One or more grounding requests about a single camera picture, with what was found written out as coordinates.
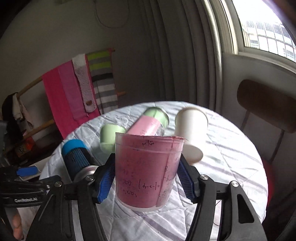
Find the person's hand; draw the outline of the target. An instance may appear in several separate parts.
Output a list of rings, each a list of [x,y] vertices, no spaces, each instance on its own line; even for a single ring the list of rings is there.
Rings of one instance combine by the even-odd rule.
[[[21,216],[16,213],[12,219],[13,235],[17,240],[23,240],[23,228]]]

